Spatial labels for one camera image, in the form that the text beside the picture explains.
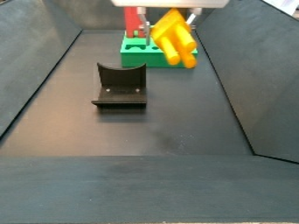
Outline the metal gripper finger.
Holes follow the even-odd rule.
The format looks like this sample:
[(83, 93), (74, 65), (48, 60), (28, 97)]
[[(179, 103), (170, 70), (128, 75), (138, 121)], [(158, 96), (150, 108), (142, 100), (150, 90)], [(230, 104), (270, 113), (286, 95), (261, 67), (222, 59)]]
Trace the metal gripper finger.
[(203, 8), (193, 8), (190, 10), (191, 15), (189, 16), (187, 20), (186, 20), (186, 24), (190, 26), (190, 28), (194, 30), (197, 25), (197, 19), (199, 18), (199, 16), (202, 15), (202, 11)]
[(146, 7), (138, 7), (136, 8), (136, 14), (142, 21), (140, 29), (145, 31), (146, 36), (146, 44), (150, 45), (151, 43), (151, 24), (146, 19)]

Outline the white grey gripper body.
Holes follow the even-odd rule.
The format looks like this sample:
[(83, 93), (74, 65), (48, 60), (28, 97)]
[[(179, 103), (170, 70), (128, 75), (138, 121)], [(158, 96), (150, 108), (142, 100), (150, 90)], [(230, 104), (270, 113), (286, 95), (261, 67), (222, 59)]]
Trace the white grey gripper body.
[(111, 0), (118, 7), (223, 8), (230, 0)]

